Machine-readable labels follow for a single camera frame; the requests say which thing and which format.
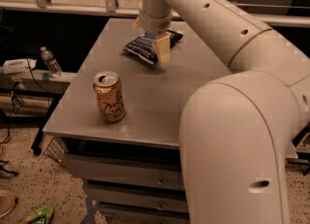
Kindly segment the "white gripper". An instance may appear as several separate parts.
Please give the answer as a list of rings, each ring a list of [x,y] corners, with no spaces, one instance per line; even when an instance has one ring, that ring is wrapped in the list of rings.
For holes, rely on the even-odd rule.
[[[166,33],[171,26],[171,19],[171,10],[155,17],[148,14],[145,10],[140,9],[139,17],[133,23],[133,29],[135,31],[142,28],[147,34],[157,36],[154,41],[154,47],[161,65],[169,65],[171,61],[171,38]]]

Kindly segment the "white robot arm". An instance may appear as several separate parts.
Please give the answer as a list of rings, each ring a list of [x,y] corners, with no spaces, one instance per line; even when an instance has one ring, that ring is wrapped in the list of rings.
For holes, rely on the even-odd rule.
[[[178,13],[230,74],[200,87],[179,124],[191,224],[290,224],[287,149],[309,122],[309,58],[227,0],[142,0],[160,35]]]

